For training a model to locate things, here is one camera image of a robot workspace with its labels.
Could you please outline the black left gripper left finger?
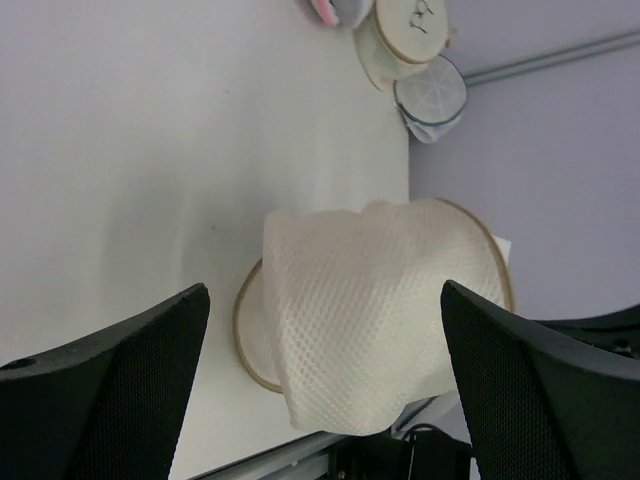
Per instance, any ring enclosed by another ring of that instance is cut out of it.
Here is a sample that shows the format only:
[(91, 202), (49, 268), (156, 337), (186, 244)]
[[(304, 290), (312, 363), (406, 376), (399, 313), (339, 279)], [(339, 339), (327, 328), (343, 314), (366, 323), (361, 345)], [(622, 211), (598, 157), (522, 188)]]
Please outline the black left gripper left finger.
[(2, 366), (2, 478), (168, 478), (208, 318), (199, 283)]

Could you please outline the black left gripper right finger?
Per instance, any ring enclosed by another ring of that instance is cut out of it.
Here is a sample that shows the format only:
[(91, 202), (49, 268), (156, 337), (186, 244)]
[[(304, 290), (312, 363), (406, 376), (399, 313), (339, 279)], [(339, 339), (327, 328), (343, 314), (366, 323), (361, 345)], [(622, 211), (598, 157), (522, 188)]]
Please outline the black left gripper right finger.
[(639, 359), (582, 343), (448, 281), (442, 322), (484, 479), (636, 479)]

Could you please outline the cream mesh laundry bag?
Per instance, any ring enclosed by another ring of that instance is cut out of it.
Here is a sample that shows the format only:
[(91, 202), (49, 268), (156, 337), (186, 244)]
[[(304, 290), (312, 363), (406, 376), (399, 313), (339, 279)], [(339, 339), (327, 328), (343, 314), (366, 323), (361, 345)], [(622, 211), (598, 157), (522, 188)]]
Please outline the cream mesh laundry bag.
[(510, 248), (443, 199), (273, 212), (235, 301), (236, 352), (257, 384), (282, 395), (300, 431), (365, 436), (419, 400), (449, 409), (457, 387), (443, 285), (513, 309)]

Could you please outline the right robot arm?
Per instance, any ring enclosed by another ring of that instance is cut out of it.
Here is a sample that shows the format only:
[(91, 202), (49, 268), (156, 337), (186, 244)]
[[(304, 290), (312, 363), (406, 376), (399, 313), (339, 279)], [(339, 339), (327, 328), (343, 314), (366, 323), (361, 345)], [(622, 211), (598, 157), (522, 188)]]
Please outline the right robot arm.
[(639, 305), (597, 317), (536, 323), (601, 350), (639, 359)]

